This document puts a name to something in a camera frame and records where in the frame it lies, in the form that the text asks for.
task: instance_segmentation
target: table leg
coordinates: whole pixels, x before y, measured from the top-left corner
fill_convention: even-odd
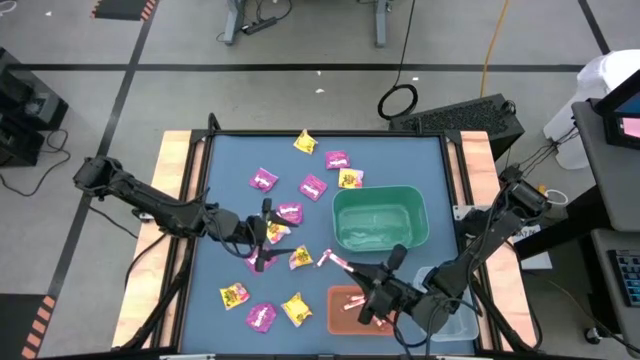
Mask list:
[[[387,6],[389,0],[378,0],[376,3],[376,47],[387,45]]]
[[[576,238],[597,228],[610,228],[609,216],[597,187],[567,205],[567,219],[515,243],[522,260]]]
[[[224,28],[222,42],[228,46],[233,45],[236,33],[244,25],[244,4],[245,0],[227,0],[229,13],[227,14],[227,24]]]

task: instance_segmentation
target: cable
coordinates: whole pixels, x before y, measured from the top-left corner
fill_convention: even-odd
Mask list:
[[[544,280],[547,283],[549,283],[550,285],[552,285],[553,287],[555,287],[557,290],[559,290],[560,292],[562,292],[564,295],[566,295],[569,299],[571,299],[571,301],[580,309],[582,310],[582,312],[587,315],[587,317],[589,317],[591,320],[593,320],[593,322],[596,323],[596,325],[598,325],[606,334],[607,336],[611,337],[612,339],[614,339],[615,341],[619,342],[620,344],[622,344],[624,347],[626,347],[629,350],[635,351],[637,353],[640,353],[640,349],[628,342],[626,342],[624,339],[622,339],[621,337],[619,337],[618,335],[614,334],[611,330],[609,330],[609,328],[607,328],[606,326],[604,326],[603,323],[601,323],[598,319],[595,318],[595,316],[593,316],[589,311],[587,311],[581,304],[580,302],[578,302],[578,300],[576,300],[576,298],[571,295],[570,292],[568,292],[567,290],[565,290],[562,286],[558,285],[556,282],[554,282],[553,280],[549,280],[549,279],[545,279],[543,277],[538,276],[535,273],[532,273],[530,271],[524,270],[524,273],[527,275],[532,275],[540,280]]]
[[[103,213],[102,211],[100,211],[100,210],[98,210],[98,209],[94,208],[93,206],[91,206],[91,205],[89,204],[89,201],[84,201],[84,202],[85,202],[87,205],[89,205],[89,210],[91,210],[91,211],[93,211],[94,213],[96,213],[96,214],[98,214],[98,215],[102,216],[103,218],[107,219],[107,221],[108,221],[108,222],[110,222],[111,224],[113,224],[115,227],[117,227],[118,229],[120,229],[120,230],[122,230],[122,231],[126,232],[126,233],[127,233],[127,234],[129,234],[129,236],[131,236],[132,238],[134,238],[134,239],[138,240],[138,237],[137,237],[133,232],[131,232],[129,229],[127,229],[126,227],[124,227],[124,226],[122,226],[122,225],[118,224],[118,223],[117,223],[115,220],[113,220],[109,215],[107,215],[107,214]]]
[[[505,241],[505,244],[507,244],[514,252],[514,254],[516,255],[516,261],[518,262],[518,268],[520,269],[520,273],[523,273],[525,270],[522,268],[522,259],[520,259],[520,254],[518,254],[518,251],[516,250],[515,246],[509,242],[509,241]],[[533,320],[533,325],[536,327],[536,332],[538,335],[538,341],[536,341],[535,345],[533,346],[534,350],[539,350],[540,346],[542,345],[542,342],[544,341],[544,336],[542,335],[542,326],[540,325],[540,320],[538,320],[538,316],[536,315],[536,312],[533,310],[533,307],[531,306],[531,301],[529,301],[529,295],[527,294],[527,289],[524,289],[524,295],[527,297],[527,306],[529,307],[529,314],[531,314],[531,320]]]
[[[202,203],[202,209],[203,209],[203,213],[204,216],[209,219],[209,221],[211,221],[215,227],[216,227],[216,231],[218,232],[218,234],[222,234],[222,231],[220,230],[220,225],[218,224],[218,221],[216,220],[215,217],[211,216],[211,214],[209,214],[209,212],[207,211],[207,209],[205,208],[204,203]],[[247,225],[247,229],[249,229],[249,232],[251,233],[252,236],[252,243],[247,244],[249,245],[249,251],[247,253],[241,253],[240,250],[238,249],[238,245],[234,242],[233,243],[233,247],[236,249],[236,251],[231,250],[231,248],[229,247],[229,244],[227,244],[227,240],[224,239],[222,236],[220,236],[218,238],[218,240],[220,241],[220,244],[222,244],[222,247],[231,255],[240,258],[240,259],[248,259],[251,256],[253,256],[253,253],[256,249],[256,247],[258,246],[258,241],[256,239],[256,235],[253,233],[253,229],[251,228],[251,226]]]
[[[480,83],[480,97],[484,96],[487,69],[489,68],[489,59],[491,58],[491,53],[493,52],[493,45],[495,45],[496,43],[496,38],[498,37],[498,33],[500,32],[500,28],[502,27],[502,22],[504,21],[504,16],[507,14],[508,7],[509,7],[509,0],[504,0],[504,5],[502,6],[502,12],[500,13],[500,17],[498,18],[498,23],[496,24],[496,30],[493,32],[491,43],[489,43],[489,49],[487,49],[487,56],[484,59],[484,66],[482,68],[482,82]]]
[[[553,201],[553,200],[549,200],[549,194],[558,194],[560,196],[562,196],[564,198],[564,200],[562,201]],[[544,196],[547,197],[547,202],[549,204],[553,204],[553,205],[567,205],[569,203],[569,197],[563,193],[560,190],[555,190],[555,189],[547,189],[547,191],[544,192]]]
[[[576,137],[578,137],[578,135],[579,135],[579,133],[576,132],[576,133],[571,134],[571,136],[569,136],[567,138],[563,137],[563,139],[560,139],[560,140],[554,142],[553,144],[551,144],[550,147],[543,153],[544,156],[542,156],[542,155],[539,156],[538,158],[533,160],[533,162],[531,164],[529,164],[523,170],[523,173],[524,173],[523,177],[525,177],[525,178],[528,177],[538,165],[542,164],[549,156],[551,156],[553,154],[553,152],[555,150],[557,150],[558,146],[566,143],[569,140],[575,139]]]
[[[256,18],[258,19],[258,22],[262,22],[264,21],[264,19],[262,19],[262,3],[264,0],[256,0]],[[287,16],[289,16],[289,14],[291,13],[291,10],[293,10],[293,3],[291,2],[291,0],[289,1],[289,8],[287,9],[287,12],[280,16],[280,17],[276,17],[276,19],[278,21],[286,18]]]
[[[6,9],[0,9],[0,17],[2,17],[2,15],[7,14],[12,12],[13,10],[16,9],[16,7],[18,7],[18,2],[17,1],[3,1],[0,3],[0,8],[2,6],[4,6],[5,4],[9,5]]]
[[[402,47],[402,57],[400,58],[400,66],[398,67],[398,76],[396,77],[396,81],[393,83],[393,86],[391,87],[391,89],[389,89],[389,91],[387,91],[384,95],[382,95],[382,98],[380,99],[380,101],[378,101],[378,116],[380,116],[381,118],[387,121],[391,121],[392,119],[398,116],[405,116],[405,115],[411,114],[413,110],[415,110],[416,105],[418,105],[418,90],[416,89],[416,87],[411,84],[398,85],[398,82],[400,81],[400,74],[402,73],[402,66],[404,65],[404,56],[407,52],[407,43],[409,42],[409,34],[411,33],[411,22],[413,21],[413,13],[414,13],[415,7],[416,7],[416,0],[412,0],[411,12],[409,13],[409,23],[407,24],[407,33],[404,38],[404,46]],[[409,104],[409,106],[406,109],[402,110],[401,112],[395,115],[385,114],[383,109],[384,102],[387,101],[389,96],[391,96],[393,93],[401,89],[407,89],[411,92],[413,96],[413,99],[411,99],[411,104]]]
[[[511,157],[511,147],[509,147],[509,150],[507,150],[507,161],[504,162],[504,170],[502,170],[502,172],[507,171],[507,168],[509,167],[509,158]]]
[[[56,147],[56,146],[51,144],[51,136],[53,134],[57,134],[59,132],[64,134],[64,140],[62,140],[62,144],[60,146]],[[32,192],[24,193],[21,190],[18,190],[16,188],[14,188],[13,186],[9,185],[7,183],[7,180],[4,178],[4,176],[2,174],[0,174],[0,181],[2,182],[2,186],[7,188],[7,190],[10,190],[10,191],[22,196],[22,197],[31,197],[31,196],[35,195],[35,193],[37,193],[38,190],[40,190],[40,186],[42,186],[42,183],[44,182],[44,179],[46,179],[46,177],[51,173],[51,171],[53,171],[53,169],[55,169],[58,166],[66,163],[67,161],[69,161],[69,159],[71,159],[71,153],[69,153],[67,150],[64,149],[64,146],[67,144],[67,140],[68,139],[69,139],[69,132],[67,130],[64,130],[64,129],[53,130],[52,132],[49,133],[49,135],[47,135],[46,143],[53,150],[40,150],[40,152],[48,153],[48,154],[57,154],[57,153],[61,152],[61,153],[64,153],[66,155],[66,157],[64,159],[62,159],[61,161],[55,163],[53,166],[51,166],[49,169],[47,169],[47,171],[45,171],[44,175],[42,175],[42,177],[38,181],[38,184],[36,185],[36,188],[33,189]]]
[[[402,348],[405,351],[405,354],[407,355],[407,357],[409,359],[412,359],[411,353],[409,351],[409,349],[411,348],[417,348],[417,347],[421,347],[423,345],[429,344],[431,342],[431,325],[433,323],[433,318],[435,318],[435,314],[442,310],[444,308],[444,305],[449,303],[449,302],[456,302],[459,303],[461,305],[464,305],[466,307],[468,307],[469,309],[471,309],[473,312],[475,312],[476,314],[480,314],[479,310],[476,309],[475,306],[473,306],[472,304],[470,304],[469,302],[462,300],[462,299],[457,299],[457,298],[447,298],[444,299],[443,302],[440,304],[439,307],[437,307],[432,313],[431,316],[429,317],[429,321],[427,322],[427,336],[424,338],[424,340],[417,342],[415,344],[407,344],[407,342],[404,340],[404,336],[402,335],[402,331],[400,331],[400,328],[398,328],[398,319],[400,318],[400,313],[402,313],[402,311],[396,311],[395,316],[393,317],[393,321],[389,320],[388,317],[385,317],[385,320],[391,324],[391,326],[393,327],[393,336],[396,338],[396,341],[402,346]],[[429,355],[429,346],[427,346],[427,351],[426,351],[426,355]]]
[[[124,277],[124,288],[127,288],[127,284],[129,283],[129,276],[131,275],[131,271],[133,271],[133,268],[136,266],[136,264],[138,263],[138,261],[149,251],[151,251],[151,249],[153,249],[154,247],[156,247],[158,244],[160,244],[160,242],[162,241],[162,239],[164,239],[167,236],[167,233],[163,233],[162,236],[160,236],[156,241],[152,242],[151,245],[147,246],[144,250],[142,250],[140,252],[140,254],[138,254],[133,261],[131,262],[131,265],[129,265],[129,268],[127,269],[127,273]]]
[[[524,159],[523,161],[520,161],[518,163],[518,168],[520,168],[520,166],[523,166],[531,161],[522,170],[522,172],[524,173],[523,177],[526,178],[527,176],[529,176],[533,171],[533,169],[535,169],[536,166],[540,165],[542,162],[544,162],[544,160],[546,160],[549,156],[551,156],[551,154],[553,154],[553,151],[556,150],[558,146],[566,143],[569,140],[576,138],[579,135],[578,132],[575,132],[575,133],[573,132],[576,129],[577,127],[574,125],[571,129],[569,129],[569,131],[566,134],[558,138],[558,140],[552,141],[551,144],[541,146],[528,158]]]
[[[484,249],[484,237],[487,234],[487,232],[489,231],[489,227],[491,226],[491,222],[493,220],[493,212],[495,211],[496,205],[498,204],[498,200],[504,194],[505,190],[506,190],[506,187],[500,189],[500,191],[498,192],[496,197],[493,199],[493,203],[491,204],[491,207],[489,208],[489,216],[487,218],[487,224],[485,225],[485,228],[482,231],[482,233],[480,233],[480,235],[478,235],[476,237],[476,238],[480,238],[480,247],[478,248],[478,250],[476,250],[476,252],[475,252],[476,254],[481,253],[482,250]],[[473,288],[471,286],[471,275],[473,273],[473,267],[475,266],[476,263],[477,263],[477,260],[476,261],[471,261],[471,262],[469,262],[469,266],[467,267],[467,285],[469,286],[469,291],[471,292],[471,298],[475,298],[474,297],[474,291],[473,291]]]

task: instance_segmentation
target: clear plastic container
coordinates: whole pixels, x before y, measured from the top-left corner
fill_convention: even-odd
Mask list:
[[[420,291],[427,291],[422,286],[422,280],[433,269],[433,266],[420,268],[416,277],[413,279],[413,287]],[[471,293],[467,288],[462,295],[462,299],[471,303]],[[431,340],[437,342],[445,341],[468,341],[478,337],[478,318],[473,310],[461,305],[455,314],[449,316],[449,320],[444,324],[442,329],[433,334]]]

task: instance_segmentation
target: orange tray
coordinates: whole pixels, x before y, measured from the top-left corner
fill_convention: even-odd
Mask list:
[[[385,324],[378,327],[375,321],[369,325],[363,325],[358,322],[358,314],[362,306],[344,310],[344,306],[351,302],[349,297],[362,295],[362,289],[356,285],[340,285],[329,288],[328,293],[328,316],[327,328],[329,333],[333,335],[374,335],[374,336],[393,336],[393,327],[391,324]]]

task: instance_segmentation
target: black keyboard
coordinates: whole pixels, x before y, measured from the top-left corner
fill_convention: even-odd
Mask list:
[[[402,130],[415,130],[418,121],[424,130],[481,130],[494,135],[508,128],[504,112],[491,100],[416,114],[402,123]]]
[[[609,250],[608,254],[625,302],[640,307],[640,251]]]

